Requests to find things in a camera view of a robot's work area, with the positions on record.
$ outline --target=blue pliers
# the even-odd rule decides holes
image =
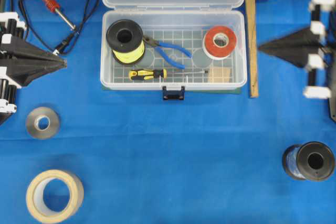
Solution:
[[[164,42],[155,40],[155,39],[153,39],[149,36],[146,36],[146,35],[143,35],[143,41],[145,41],[145,43],[147,43],[148,45],[154,47],[154,49],[159,54],[161,54],[161,56],[163,57],[163,59],[165,59],[165,61],[167,61],[170,65],[172,65],[176,68],[185,69],[185,66],[183,64],[180,64],[176,61],[173,61],[171,58],[169,58],[168,55],[161,49],[161,47],[177,49],[177,50],[181,51],[182,53],[184,53],[185,55],[187,55],[189,58],[192,57],[191,52],[189,52],[185,48],[180,47],[178,45],[164,43]]]

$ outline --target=screwdriver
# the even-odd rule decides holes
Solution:
[[[46,3],[47,8],[52,13],[57,13],[67,24],[70,26],[71,30],[75,30],[76,26],[65,16],[61,10],[60,5],[56,2],[56,0],[43,0]]]
[[[202,70],[197,72],[172,72],[172,74],[193,74],[193,73],[208,73],[208,70]],[[130,80],[132,81],[145,81],[155,78],[166,78],[167,70],[166,69],[138,69],[131,70],[128,74]]]

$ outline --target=wooden mallet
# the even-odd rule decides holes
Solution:
[[[256,0],[245,0],[247,26],[248,26],[248,48],[250,66],[250,97],[259,96],[258,89],[258,65],[257,65],[257,35],[256,35]]]

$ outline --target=blue tablecloth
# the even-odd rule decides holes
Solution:
[[[309,1],[258,0],[258,43],[308,25]],[[80,21],[85,0],[60,2]],[[50,44],[67,36],[68,27],[40,0],[26,6]],[[248,84],[241,95],[188,92],[182,102],[164,102],[154,91],[104,91],[99,71],[107,10],[100,2],[67,57],[68,68],[20,90],[17,113],[0,127],[1,223],[36,222],[26,189],[47,169],[72,171],[85,187],[81,208],[65,223],[336,222],[336,175],[298,182],[281,165],[292,144],[320,141],[336,151],[328,102],[302,95],[304,70],[259,53],[258,99],[248,98]],[[33,36],[29,41],[41,46]],[[38,141],[25,120],[42,105],[57,111],[61,128]]]

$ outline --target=red tape roll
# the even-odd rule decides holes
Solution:
[[[204,51],[212,59],[223,60],[237,45],[235,33],[226,26],[211,28],[204,37]]]

